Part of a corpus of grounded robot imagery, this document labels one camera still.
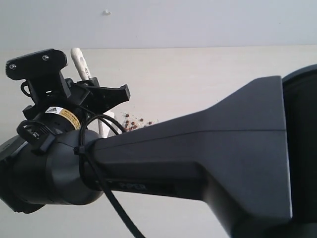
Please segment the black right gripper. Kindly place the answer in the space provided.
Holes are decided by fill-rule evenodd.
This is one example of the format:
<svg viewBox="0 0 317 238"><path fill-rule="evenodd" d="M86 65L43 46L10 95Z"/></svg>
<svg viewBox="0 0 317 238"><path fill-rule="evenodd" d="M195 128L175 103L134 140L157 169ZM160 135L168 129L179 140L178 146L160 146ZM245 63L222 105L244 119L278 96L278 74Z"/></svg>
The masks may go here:
<svg viewBox="0 0 317 238"><path fill-rule="evenodd" d="M99 87L96 77L78 82L70 78L65 80L71 95L68 98L51 95L38 104L27 106L22 111L25 116L23 131L31 135L57 135L79 130L92 112L103 114L130 99L126 84L119 88L107 88ZM22 83L22 92L31 98L26 81Z"/></svg>

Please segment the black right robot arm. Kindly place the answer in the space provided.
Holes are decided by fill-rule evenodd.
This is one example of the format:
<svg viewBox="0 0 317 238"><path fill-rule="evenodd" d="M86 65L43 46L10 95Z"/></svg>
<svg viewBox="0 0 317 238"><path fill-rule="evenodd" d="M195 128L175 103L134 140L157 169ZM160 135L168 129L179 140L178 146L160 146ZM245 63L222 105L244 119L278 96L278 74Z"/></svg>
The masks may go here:
<svg viewBox="0 0 317 238"><path fill-rule="evenodd" d="M86 205L113 191L201 200L231 238L317 235L317 67L258 78L214 106L101 138L83 124L0 147L0 198L13 211Z"/></svg>

